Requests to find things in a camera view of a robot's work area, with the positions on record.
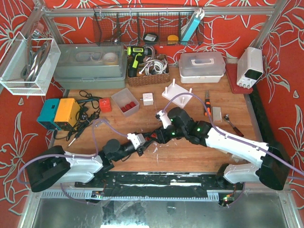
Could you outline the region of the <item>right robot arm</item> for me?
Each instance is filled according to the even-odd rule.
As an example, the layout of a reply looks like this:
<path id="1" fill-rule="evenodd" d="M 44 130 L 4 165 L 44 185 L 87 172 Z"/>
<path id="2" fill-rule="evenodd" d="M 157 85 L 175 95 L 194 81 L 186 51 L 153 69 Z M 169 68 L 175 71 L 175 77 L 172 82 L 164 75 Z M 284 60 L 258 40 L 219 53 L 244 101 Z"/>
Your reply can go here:
<path id="1" fill-rule="evenodd" d="M 291 160 L 279 142 L 256 142 L 228 133 L 206 121 L 194 121 L 185 110 L 175 107 L 168 113 L 160 110 L 156 119 L 162 127 L 155 131 L 159 144 L 185 138 L 192 144 L 230 153 L 246 164 L 223 164 L 217 173 L 221 187 L 228 183 L 260 182 L 273 190 L 284 188 Z"/>

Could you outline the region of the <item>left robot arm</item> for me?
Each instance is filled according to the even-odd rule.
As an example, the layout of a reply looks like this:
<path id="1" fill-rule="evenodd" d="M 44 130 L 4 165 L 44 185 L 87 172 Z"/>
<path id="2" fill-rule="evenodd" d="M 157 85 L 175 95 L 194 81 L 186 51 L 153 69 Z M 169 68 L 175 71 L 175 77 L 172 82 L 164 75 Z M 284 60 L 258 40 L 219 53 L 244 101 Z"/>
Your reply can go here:
<path id="1" fill-rule="evenodd" d="M 88 183 L 114 167 L 113 162 L 122 160 L 133 153 L 142 155 L 152 143 L 151 138 L 142 134 L 128 134 L 128 141 L 121 144 L 110 139 L 98 154 L 84 155 L 64 151 L 54 146 L 41 156 L 28 162 L 25 167 L 32 192 L 41 192 L 54 184 L 81 182 Z"/>

